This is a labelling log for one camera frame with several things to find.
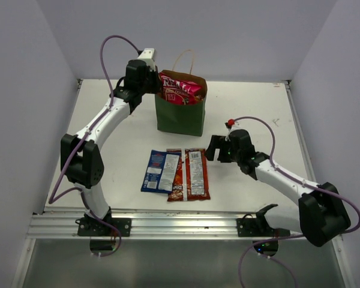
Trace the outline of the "pink Real chips bag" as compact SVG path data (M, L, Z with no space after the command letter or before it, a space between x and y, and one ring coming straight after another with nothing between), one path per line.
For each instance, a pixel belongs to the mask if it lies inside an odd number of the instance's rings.
M205 93L200 84L190 80L178 80L164 73L159 75L163 85L159 97L168 103L186 106L204 100Z

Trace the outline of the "green brown paper bag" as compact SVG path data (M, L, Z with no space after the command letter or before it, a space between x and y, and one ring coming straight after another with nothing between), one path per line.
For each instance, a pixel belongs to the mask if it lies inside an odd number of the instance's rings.
M203 134L203 126L205 120L205 104L208 92L206 80L193 74L193 66L195 60L194 51L187 49L183 51L175 60L178 63L180 58L187 52L192 54L189 72L182 73L175 71L175 67L171 70L162 70L168 76L172 76L178 80L190 80L202 86L205 98L198 104L193 105L176 105L170 104L159 97L159 93L155 95L155 112L157 117L157 129L162 132L183 134L188 136L200 137Z

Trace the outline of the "orange red Doritos bag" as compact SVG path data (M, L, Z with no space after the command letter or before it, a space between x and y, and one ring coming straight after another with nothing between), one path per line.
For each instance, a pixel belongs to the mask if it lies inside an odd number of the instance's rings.
M166 151L179 155L172 192L168 195L167 201L210 200L206 149L167 149Z

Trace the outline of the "blue snack bag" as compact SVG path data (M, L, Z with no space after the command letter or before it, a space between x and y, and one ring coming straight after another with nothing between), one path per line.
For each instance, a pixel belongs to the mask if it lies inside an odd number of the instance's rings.
M179 163L179 154L152 150L141 192L170 194Z

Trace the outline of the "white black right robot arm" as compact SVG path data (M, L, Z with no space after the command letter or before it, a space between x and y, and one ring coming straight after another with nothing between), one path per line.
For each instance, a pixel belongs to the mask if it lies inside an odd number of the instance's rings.
M333 184L318 184L282 171L268 154L255 149L244 129L232 130L226 136L213 135L206 158L236 163L243 174L276 189L295 204L288 208L272 203L258 210L253 218L237 219L239 236L289 236L299 232L321 247L351 225Z

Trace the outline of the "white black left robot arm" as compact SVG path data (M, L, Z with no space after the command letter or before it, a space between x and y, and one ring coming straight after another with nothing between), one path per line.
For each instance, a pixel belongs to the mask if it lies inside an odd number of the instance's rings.
M100 151L115 128L131 115L145 94L160 92L161 82L153 59L130 60L125 76L111 90L98 115L74 135L61 139L61 175L80 191L86 214L104 220L110 211L101 188L104 164Z

